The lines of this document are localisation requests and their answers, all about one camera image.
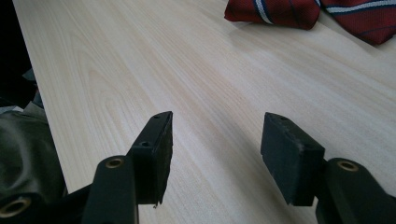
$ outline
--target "wooden table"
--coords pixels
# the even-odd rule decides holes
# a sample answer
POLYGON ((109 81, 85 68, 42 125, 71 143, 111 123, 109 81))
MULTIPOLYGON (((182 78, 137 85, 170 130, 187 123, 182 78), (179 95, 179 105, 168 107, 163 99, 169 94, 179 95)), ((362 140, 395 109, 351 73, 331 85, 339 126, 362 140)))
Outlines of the wooden table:
POLYGON ((315 223, 262 162, 269 111, 396 195, 396 38, 372 47, 324 12, 309 32, 231 23, 226 0, 14 4, 71 191, 172 110, 168 189, 141 223, 315 223))

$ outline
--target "light wood surface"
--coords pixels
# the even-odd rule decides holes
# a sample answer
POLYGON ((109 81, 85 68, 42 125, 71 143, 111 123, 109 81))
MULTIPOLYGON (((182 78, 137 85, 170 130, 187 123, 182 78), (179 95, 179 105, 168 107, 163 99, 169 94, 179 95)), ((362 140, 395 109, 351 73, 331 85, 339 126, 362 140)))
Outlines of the light wood surface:
POLYGON ((71 191, 172 110, 168 189, 141 223, 315 223, 262 162, 269 111, 396 195, 395 38, 372 47, 324 12, 309 32, 231 23, 226 0, 14 4, 71 191))

